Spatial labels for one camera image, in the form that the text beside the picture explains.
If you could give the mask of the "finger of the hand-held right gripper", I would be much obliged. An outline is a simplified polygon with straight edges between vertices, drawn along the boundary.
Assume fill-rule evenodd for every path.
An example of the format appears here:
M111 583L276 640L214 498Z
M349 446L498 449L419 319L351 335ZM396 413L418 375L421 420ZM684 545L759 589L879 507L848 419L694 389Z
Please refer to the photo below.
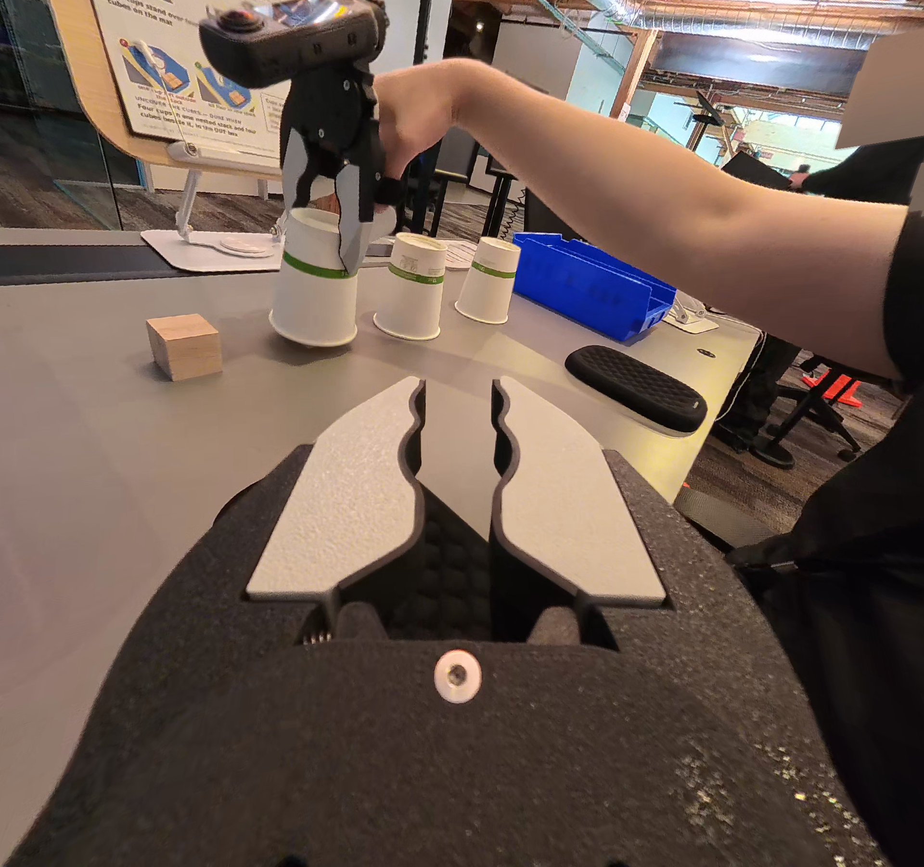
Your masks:
M321 197L314 186L320 175L318 157L308 150L304 137L289 136L282 161L285 212L307 207Z
M348 276L357 274L370 241L376 211L376 177L372 168L346 164L334 180L340 208L338 253Z

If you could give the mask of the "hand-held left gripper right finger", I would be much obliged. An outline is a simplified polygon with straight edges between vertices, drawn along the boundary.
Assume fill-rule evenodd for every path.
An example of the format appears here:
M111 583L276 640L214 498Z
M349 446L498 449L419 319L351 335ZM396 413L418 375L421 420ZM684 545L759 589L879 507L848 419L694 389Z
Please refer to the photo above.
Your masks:
M597 607L661 607L664 584L597 440L516 379L491 385L491 534L523 568Z

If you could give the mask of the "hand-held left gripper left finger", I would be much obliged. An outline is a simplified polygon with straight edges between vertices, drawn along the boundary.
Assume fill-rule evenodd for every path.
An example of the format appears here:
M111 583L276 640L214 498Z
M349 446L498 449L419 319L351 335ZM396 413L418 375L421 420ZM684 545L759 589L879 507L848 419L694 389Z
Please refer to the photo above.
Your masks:
M425 560L426 382L408 376L358 404L310 449L246 586L252 602L353 603L388 623Z

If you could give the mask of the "wooden cube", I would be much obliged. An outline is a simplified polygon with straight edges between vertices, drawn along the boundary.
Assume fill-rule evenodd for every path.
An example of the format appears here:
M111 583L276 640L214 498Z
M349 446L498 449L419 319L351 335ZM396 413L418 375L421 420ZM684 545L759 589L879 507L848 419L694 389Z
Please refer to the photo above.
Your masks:
M199 314L146 320L154 362L178 383L223 372L219 331Z

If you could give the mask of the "blue plastic bin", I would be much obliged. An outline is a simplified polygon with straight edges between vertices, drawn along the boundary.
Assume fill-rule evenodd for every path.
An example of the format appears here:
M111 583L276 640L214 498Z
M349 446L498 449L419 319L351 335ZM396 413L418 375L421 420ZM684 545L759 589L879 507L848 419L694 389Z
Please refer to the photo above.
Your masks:
M658 324L676 290L578 239L514 234L520 249L514 293L625 343Z

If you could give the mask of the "person's right forearm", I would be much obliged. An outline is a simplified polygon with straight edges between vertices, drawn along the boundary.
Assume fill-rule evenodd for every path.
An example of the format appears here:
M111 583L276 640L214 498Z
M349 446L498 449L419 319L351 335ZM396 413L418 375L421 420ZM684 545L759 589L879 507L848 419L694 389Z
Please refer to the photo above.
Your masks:
M455 121L590 243L803 349L922 382L906 207L762 188L488 65L454 71Z

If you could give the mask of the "person's right hand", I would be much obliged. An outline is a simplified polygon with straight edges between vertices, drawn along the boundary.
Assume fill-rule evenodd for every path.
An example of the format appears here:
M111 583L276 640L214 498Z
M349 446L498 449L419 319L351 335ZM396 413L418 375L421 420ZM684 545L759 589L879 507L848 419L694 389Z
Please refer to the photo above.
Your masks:
M414 65L376 78L379 131L385 148L385 176L400 180L408 165L463 125L471 78L479 64L449 59Z

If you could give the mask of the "white display stand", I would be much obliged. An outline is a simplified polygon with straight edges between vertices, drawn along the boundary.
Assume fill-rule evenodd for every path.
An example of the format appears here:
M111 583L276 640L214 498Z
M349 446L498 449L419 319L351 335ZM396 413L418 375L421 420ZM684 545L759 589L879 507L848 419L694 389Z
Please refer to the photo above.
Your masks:
M664 315L664 322L691 335L700 335L716 330L719 324L708 317L708 312L699 300L678 291L671 308Z
M228 233L195 230L191 214L202 176L212 169L254 177L263 190L270 180L280 179L279 163L266 155L192 142L170 142L168 156L185 168L175 227L150 229L142 239L172 267L190 273L275 272L283 258L282 227L273 225L265 233Z

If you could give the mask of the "black office chair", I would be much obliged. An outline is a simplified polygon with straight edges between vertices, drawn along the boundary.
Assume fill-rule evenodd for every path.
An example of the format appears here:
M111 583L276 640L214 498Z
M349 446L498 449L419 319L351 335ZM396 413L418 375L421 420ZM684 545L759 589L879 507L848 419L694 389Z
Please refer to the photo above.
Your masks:
M805 374L825 367L829 372L821 383L815 388L782 385L782 377L801 352L796 345L773 335L762 335L713 422L710 434L737 454L749 452L770 466L790 470L795 459L783 440L799 422L807 419L840 437L847 447L838 457L845 463L853 461L861 452L860 444L846 428L836 404L824 400L826 389L838 375L846 375L860 380L861 385L884 388L898 398L904 390L895 381L845 367L815 354L809 355L798 367Z

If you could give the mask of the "instruction poster on stand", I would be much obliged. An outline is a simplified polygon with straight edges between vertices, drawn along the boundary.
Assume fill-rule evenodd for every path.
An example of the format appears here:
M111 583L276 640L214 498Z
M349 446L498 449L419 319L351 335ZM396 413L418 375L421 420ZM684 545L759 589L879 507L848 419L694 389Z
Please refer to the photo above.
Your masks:
M208 149L204 159L170 154L163 139L139 136L128 125L92 0L47 0L78 102L97 132L124 154L148 165L203 173L280 180L276 163L256 155L225 161Z

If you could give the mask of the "orange floor object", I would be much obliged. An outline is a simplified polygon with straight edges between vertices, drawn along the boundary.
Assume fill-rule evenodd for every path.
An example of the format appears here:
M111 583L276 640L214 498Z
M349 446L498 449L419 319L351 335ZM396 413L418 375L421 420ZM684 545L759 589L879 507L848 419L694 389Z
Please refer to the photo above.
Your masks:
M818 375L815 375L814 372L803 374L801 383L807 388L815 388L827 377L828 372L829 370L824 370ZM860 380L851 379L846 375L838 375L831 386L824 392L823 398L828 404L839 404L853 409L861 409L862 402L857 398L860 386Z

